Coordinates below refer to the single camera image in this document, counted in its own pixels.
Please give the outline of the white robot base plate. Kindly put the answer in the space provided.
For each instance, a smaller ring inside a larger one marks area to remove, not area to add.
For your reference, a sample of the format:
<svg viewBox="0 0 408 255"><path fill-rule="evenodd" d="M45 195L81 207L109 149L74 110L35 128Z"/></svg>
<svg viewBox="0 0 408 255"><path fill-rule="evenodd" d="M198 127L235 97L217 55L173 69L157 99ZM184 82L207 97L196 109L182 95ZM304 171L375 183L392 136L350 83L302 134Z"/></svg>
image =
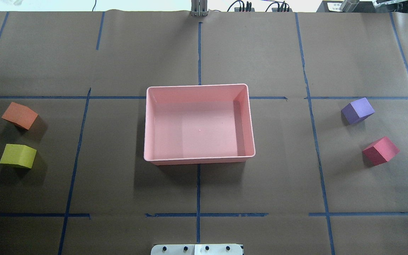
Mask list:
<svg viewBox="0 0 408 255"><path fill-rule="evenodd" d="M244 255L244 248L234 243L154 245L151 255Z"/></svg>

